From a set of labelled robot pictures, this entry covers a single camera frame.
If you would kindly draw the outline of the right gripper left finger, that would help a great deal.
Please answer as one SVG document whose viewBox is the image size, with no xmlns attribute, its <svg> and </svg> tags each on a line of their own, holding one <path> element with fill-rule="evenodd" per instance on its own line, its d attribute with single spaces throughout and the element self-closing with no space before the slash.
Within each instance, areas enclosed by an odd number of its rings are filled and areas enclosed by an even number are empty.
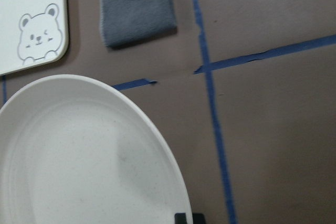
<svg viewBox="0 0 336 224">
<path fill-rule="evenodd" d="M 175 224 L 187 224 L 186 213 L 176 213 L 174 215 Z"/>
</svg>

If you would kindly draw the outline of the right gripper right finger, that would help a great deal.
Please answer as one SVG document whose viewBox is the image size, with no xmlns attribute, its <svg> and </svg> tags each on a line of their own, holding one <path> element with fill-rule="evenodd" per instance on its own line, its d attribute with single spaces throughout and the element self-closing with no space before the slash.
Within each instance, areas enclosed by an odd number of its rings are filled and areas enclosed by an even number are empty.
<svg viewBox="0 0 336 224">
<path fill-rule="evenodd" d="M 193 224 L 205 224 L 205 216 L 202 213 L 192 213 Z"/>
</svg>

